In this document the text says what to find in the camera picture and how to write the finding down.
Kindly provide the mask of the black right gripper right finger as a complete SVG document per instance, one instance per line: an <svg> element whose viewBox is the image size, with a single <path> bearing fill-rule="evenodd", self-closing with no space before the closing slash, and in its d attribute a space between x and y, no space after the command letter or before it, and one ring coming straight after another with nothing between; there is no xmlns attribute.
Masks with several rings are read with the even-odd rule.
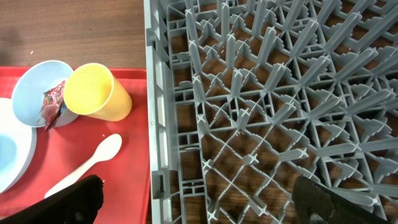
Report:
<svg viewBox="0 0 398 224"><path fill-rule="evenodd" d="M388 224L388 221L302 175L295 180L292 200L300 223Z"/></svg>

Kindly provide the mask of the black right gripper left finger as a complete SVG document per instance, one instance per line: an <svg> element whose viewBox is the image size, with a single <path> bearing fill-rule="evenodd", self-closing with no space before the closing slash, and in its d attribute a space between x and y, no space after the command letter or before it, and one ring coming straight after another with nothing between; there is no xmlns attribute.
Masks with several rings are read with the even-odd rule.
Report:
<svg viewBox="0 0 398 224"><path fill-rule="evenodd" d="M1 224L93 224L103 202L103 181L90 175L2 219Z"/></svg>

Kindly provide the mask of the red snack wrapper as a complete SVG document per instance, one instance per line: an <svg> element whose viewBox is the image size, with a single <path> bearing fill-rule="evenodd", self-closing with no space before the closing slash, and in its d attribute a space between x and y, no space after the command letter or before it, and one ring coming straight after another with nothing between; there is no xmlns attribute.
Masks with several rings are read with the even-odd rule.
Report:
<svg viewBox="0 0 398 224"><path fill-rule="evenodd" d="M63 104L63 89L66 81L60 82L56 87L44 92L42 107L40 109L41 117L44 119L44 131L52 129L61 115Z"/></svg>

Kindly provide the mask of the yellow plastic cup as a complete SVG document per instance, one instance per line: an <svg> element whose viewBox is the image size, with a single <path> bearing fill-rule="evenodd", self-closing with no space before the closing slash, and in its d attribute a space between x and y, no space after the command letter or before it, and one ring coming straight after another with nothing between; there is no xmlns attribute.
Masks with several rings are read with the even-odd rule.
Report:
<svg viewBox="0 0 398 224"><path fill-rule="evenodd" d="M132 108L129 93L100 63L78 67L66 81L63 99L70 111L106 121L120 121Z"/></svg>

